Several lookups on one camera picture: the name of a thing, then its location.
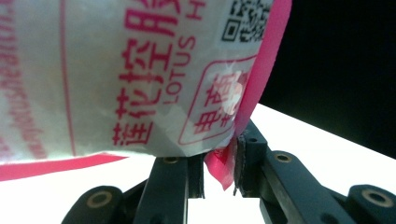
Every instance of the qr code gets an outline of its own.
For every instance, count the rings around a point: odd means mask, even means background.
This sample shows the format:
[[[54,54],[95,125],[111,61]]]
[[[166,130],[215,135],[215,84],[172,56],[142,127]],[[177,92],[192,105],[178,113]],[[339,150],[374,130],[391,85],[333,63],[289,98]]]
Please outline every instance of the qr code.
[[[221,40],[249,43],[262,40],[271,4],[262,0],[234,0]]]

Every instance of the white table surface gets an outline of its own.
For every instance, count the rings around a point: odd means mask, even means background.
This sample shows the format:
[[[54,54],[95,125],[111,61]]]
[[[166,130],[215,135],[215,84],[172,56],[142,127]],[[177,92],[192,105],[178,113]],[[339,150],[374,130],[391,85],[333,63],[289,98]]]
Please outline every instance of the white table surface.
[[[396,160],[322,131],[263,105],[252,117],[272,150],[297,156],[324,186],[347,195],[371,184],[396,194]],[[0,182],[0,223],[61,223],[88,189],[110,185],[125,191],[149,176],[150,156],[135,156],[90,168]],[[206,199],[189,200],[191,223],[264,223],[258,199],[222,191],[205,170]]]

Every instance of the black background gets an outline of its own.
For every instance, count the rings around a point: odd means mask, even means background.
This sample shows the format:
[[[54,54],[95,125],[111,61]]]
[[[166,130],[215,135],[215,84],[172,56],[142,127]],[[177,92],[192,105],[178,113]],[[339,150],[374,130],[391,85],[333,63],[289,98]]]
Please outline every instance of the black background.
[[[396,158],[396,1],[294,0],[260,103]]]

